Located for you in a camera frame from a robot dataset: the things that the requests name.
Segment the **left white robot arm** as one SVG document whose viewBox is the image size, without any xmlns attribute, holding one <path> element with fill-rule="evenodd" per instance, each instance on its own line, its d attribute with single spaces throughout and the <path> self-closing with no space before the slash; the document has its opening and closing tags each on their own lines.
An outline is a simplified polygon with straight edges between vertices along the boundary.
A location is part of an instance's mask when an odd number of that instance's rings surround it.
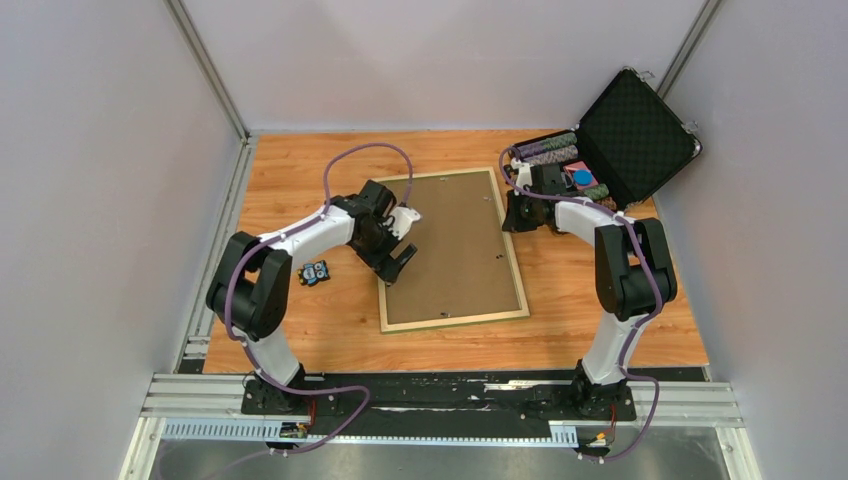
<svg viewBox="0 0 848 480">
<path fill-rule="evenodd" d="M 279 411 L 296 412 L 306 400 L 302 364 L 282 326 L 296 270 L 348 246 L 384 283 L 393 284 L 417 248 L 395 250 L 421 218 L 386 186 L 369 180 L 359 193 L 334 196 L 285 229 L 259 236 L 238 232 L 227 241 L 205 304 L 242 345 L 255 374 L 270 384 L 267 397 Z"/>
</svg>

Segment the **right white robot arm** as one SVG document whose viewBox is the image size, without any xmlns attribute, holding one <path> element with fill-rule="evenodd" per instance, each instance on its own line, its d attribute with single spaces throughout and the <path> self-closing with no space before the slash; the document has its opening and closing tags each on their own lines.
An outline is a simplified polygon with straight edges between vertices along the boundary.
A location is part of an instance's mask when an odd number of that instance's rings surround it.
<svg viewBox="0 0 848 480">
<path fill-rule="evenodd" d="M 509 186 L 507 232 L 548 225 L 585 241 L 594 250 L 595 290 L 602 317 L 588 353 L 578 362 L 571 403 L 584 417 L 596 417 L 620 400 L 634 374 L 628 370 L 649 323 L 677 295 L 677 280 L 662 223 L 615 212 L 580 193 L 553 195 L 520 186 L 533 166 L 502 165 Z"/>
</svg>

